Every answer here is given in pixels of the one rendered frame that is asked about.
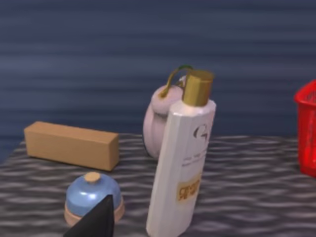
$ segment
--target tan base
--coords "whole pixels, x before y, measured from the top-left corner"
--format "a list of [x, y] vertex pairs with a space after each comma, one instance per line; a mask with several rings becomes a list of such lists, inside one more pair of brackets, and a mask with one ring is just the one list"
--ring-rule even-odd
[[[123, 214], [125, 212], [125, 206], [124, 206], [124, 200], [122, 198], [122, 201], [120, 203], [120, 205], [118, 206], [118, 208], [114, 211], [114, 219], [115, 219], [115, 222], [119, 221]], [[65, 216], [65, 220], [67, 222], [68, 225], [70, 225], [71, 227], [74, 226], [82, 217], [80, 216], [76, 216], [74, 214], [72, 214], [66, 204], [65, 204], [65, 213], [64, 213], [64, 216]]]

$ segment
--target brown box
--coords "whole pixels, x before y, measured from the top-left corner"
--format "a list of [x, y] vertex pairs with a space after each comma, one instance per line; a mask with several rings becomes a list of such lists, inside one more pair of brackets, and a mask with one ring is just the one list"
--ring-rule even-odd
[[31, 157], [110, 171], [119, 162], [119, 135], [35, 122], [24, 129]]

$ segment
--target blue lid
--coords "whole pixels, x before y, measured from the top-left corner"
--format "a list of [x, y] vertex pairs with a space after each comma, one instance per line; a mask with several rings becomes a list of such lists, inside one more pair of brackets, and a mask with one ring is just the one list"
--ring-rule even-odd
[[118, 183], [108, 175], [90, 172], [77, 178], [67, 189], [66, 205], [77, 216], [84, 216], [107, 195], [113, 195], [114, 210], [121, 203]]

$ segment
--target dark blue background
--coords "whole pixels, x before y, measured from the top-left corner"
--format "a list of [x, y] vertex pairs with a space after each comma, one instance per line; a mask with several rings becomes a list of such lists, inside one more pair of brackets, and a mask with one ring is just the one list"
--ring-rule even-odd
[[36, 120], [141, 133], [181, 64], [216, 74], [214, 135], [296, 134], [316, 1], [1, 0], [0, 155]]

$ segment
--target black pointed object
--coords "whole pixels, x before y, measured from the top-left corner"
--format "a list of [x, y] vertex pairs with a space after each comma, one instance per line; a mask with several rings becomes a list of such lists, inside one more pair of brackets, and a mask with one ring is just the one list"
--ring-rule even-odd
[[69, 229], [64, 237], [113, 237], [113, 233], [113, 196], [107, 195]]

